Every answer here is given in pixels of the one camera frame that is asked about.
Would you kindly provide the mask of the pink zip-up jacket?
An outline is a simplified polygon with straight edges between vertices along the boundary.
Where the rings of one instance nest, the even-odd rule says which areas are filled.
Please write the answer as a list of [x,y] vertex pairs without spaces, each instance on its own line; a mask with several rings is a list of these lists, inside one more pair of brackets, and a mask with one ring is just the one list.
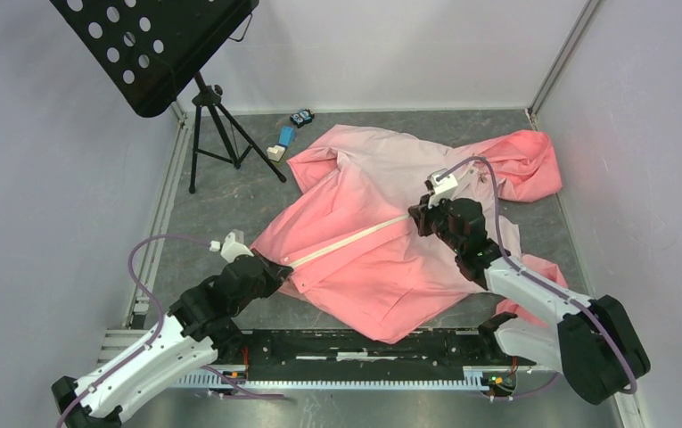
[[409,134],[337,125],[289,167],[300,198],[254,241],[293,268],[282,292],[366,337],[395,343],[481,288],[459,272],[437,237],[420,237],[408,208],[435,171],[453,169],[456,196],[483,208],[490,237],[541,275],[563,282],[553,262],[522,252],[518,227],[495,216],[495,199],[536,202],[562,187],[551,138],[522,130],[451,148]]

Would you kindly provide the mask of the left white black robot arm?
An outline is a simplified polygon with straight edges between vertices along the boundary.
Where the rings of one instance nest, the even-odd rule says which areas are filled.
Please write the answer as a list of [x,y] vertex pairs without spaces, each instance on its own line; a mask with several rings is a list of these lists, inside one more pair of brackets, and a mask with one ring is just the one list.
[[186,290],[159,321],[115,358],[52,386],[59,427],[120,427],[183,376],[242,354],[234,322],[252,301],[283,286],[293,270],[248,251]]

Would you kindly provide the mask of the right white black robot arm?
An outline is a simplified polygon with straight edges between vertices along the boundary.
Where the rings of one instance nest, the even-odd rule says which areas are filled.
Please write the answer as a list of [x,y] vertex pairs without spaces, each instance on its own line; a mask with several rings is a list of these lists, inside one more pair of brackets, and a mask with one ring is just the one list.
[[633,393],[652,364],[622,303],[592,298],[544,278],[488,235],[479,202],[459,198],[437,205],[423,196],[409,207],[417,233],[437,236],[454,254],[460,274],[539,320],[503,312],[480,328],[480,357],[499,364],[525,358],[562,375],[586,402],[598,405]]

